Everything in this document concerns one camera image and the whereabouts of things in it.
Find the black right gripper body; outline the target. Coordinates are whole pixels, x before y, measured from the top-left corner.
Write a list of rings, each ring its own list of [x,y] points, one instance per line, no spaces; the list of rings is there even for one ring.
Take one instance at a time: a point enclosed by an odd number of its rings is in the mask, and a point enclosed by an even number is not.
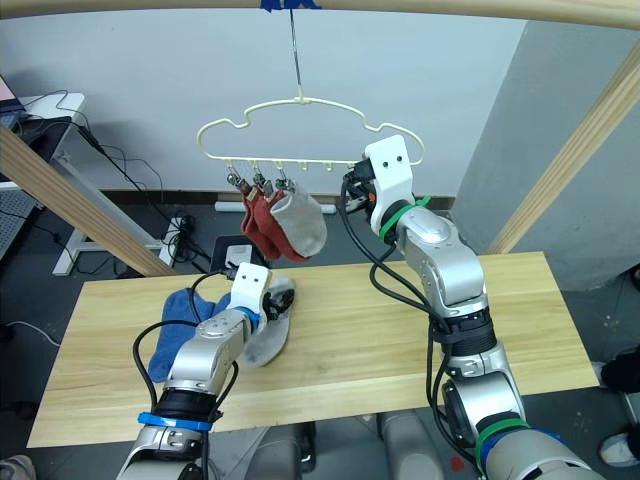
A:
[[[358,183],[353,186],[346,186],[347,198],[349,200],[352,198],[368,198],[370,201],[375,201],[377,197],[376,189],[373,185],[375,173],[371,160],[365,158],[357,162],[351,169],[354,170]]]

